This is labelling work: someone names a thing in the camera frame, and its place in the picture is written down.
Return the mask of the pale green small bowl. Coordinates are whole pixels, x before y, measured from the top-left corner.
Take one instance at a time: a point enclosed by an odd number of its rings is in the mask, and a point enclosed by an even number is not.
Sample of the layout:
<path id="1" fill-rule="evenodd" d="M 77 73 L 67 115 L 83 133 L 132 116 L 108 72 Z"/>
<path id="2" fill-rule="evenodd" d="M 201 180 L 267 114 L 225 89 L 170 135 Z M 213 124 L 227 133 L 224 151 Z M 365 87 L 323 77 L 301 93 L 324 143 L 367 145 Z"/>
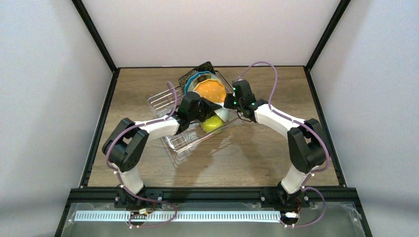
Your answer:
<path id="1" fill-rule="evenodd" d="M 214 113 L 223 121 L 227 122 L 229 119 L 229 113 L 230 109 L 227 109 L 225 107 L 221 107 L 219 109 L 214 110 Z"/>

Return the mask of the yellow-green small bowl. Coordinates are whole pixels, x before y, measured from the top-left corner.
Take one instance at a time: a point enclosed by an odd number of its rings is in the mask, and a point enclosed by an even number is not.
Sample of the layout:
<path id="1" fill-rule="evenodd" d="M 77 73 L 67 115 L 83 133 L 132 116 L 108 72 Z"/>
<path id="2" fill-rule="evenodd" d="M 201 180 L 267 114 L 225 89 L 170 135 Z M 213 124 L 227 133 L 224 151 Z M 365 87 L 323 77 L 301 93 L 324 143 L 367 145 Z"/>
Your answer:
<path id="1" fill-rule="evenodd" d="M 218 116 L 214 115 L 208 119 L 206 119 L 204 122 L 200 123 L 200 126 L 204 132 L 212 132 L 219 127 L 223 126 L 225 122 Z"/>

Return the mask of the orange plate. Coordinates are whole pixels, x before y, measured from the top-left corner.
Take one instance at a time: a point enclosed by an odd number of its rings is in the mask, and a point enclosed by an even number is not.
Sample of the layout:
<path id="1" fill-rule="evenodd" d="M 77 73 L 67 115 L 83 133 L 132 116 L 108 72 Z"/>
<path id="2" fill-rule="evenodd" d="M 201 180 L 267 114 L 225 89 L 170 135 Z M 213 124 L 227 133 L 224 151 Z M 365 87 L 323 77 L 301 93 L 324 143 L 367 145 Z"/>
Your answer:
<path id="1" fill-rule="evenodd" d="M 198 83 L 193 91 L 214 103 L 223 103 L 227 94 L 224 84 L 215 79 Z"/>

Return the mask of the light blue floral plate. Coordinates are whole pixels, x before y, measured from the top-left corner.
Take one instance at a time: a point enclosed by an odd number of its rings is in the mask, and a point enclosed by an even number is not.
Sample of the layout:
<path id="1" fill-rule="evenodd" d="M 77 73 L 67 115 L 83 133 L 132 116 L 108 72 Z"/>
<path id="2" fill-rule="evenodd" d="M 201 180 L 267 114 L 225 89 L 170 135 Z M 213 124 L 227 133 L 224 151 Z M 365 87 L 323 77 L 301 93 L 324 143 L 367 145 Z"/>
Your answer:
<path id="1" fill-rule="evenodd" d="M 196 78 L 192 79 L 192 81 L 190 82 L 188 88 L 186 91 L 193 91 L 194 88 L 201 82 L 204 82 L 208 79 L 212 79 L 212 80 L 219 80 L 219 77 L 215 74 L 212 73 L 206 73 L 206 74 L 202 74 L 197 76 Z"/>

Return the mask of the metal wire dish rack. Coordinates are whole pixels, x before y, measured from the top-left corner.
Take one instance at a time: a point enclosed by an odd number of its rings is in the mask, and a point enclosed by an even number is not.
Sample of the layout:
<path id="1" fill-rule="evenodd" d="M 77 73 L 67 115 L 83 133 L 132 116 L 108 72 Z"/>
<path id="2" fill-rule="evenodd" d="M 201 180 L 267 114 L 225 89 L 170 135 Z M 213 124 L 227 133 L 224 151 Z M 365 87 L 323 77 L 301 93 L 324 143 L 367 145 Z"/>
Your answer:
<path id="1" fill-rule="evenodd" d="M 155 118 L 160 118 L 165 114 L 170 113 L 173 109 L 175 101 L 180 104 L 183 98 L 183 91 L 180 86 L 176 86 L 177 98 L 173 95 L 173 92 L 168 89 L 159 94 L 156 94 L 148 99 L 148 104 Z M 219 133 L 231 128 L 232 126 L 241 123 L 240 118 L 237 116 L 235 111 L 230 111 L 229 119 L 225 124 L 212 132 L 204 132 L 200 126 L 200 123 L 193 122 L 190 126 L 180 134 L 165 136 L 162 139 L 167 142 L 168 147 L 179 155 L 184 155 L 193 151 L 197 145 L 204 142 L 205 140 L 217 136 Z"/>

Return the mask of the black floral square plate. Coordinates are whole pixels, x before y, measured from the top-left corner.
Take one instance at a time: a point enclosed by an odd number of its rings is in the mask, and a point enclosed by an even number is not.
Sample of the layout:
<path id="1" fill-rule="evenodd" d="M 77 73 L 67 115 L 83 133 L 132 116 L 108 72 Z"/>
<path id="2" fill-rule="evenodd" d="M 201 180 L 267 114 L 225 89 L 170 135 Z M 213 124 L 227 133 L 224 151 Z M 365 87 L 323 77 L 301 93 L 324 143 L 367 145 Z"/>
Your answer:
<path id="1" fill-rule="evenodd" d="M 210 61 L 204 62 L 196 67 L 194 67 L 193 69 L 191 69 L 189 72 L 187 72 L 186 74 L 184 74 L 183 76 L 181 76 L 178 79 L 179 82 L 179 86 L 182 89 L 183 93 L 185 94 L 192 81 L 194 79 L 196 79 L 198 76 L 201 76 L 203 74 L 213 74 L 215 75 L 215 70 L 214 67 L 212 65 L 212 63 Z"/>

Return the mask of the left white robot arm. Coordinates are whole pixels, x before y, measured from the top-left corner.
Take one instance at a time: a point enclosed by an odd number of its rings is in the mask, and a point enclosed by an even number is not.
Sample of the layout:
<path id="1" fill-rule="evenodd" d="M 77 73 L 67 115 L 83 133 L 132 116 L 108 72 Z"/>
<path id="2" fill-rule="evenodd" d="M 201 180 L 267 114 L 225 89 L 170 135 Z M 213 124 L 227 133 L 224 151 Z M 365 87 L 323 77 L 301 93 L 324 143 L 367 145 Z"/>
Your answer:
<path id="1" fill-rule="evenodd" d="M 106 164 L 117 175 L 122 188 L 136 197 L 144 189 L 137 166 L 146 143 L 178 135 L 190 124 L 205 122 L 213 116 L 226 121 L 228 110 L 220 102 L 211 102 L 196 92 L 188 92 L 181 100 L 175 100 L 170 113 L 160 118 L 137 122 L 125 118 L 102 147 Z"/>

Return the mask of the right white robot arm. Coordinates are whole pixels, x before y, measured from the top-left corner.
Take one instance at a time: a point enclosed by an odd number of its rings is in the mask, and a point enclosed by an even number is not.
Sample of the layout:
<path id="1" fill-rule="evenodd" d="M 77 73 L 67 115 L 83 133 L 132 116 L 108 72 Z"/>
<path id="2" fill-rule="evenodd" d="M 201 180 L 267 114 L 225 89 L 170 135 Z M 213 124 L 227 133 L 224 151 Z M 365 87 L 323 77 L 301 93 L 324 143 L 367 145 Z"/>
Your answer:
<path id="1" fill-rule="evenodd" d="M 320 123 L 316 119 L 290 116 L 276 110 L 266 100 L 257 100 L 246 80 L 233 82 L 233 93 L 227 94 L 225 107 L 287 138 L 291 167 L 279 183 L 280 190 L 287 195 L 304 189 L 309 177 L 324 171 L 330 164 L 329 149 Z"/>

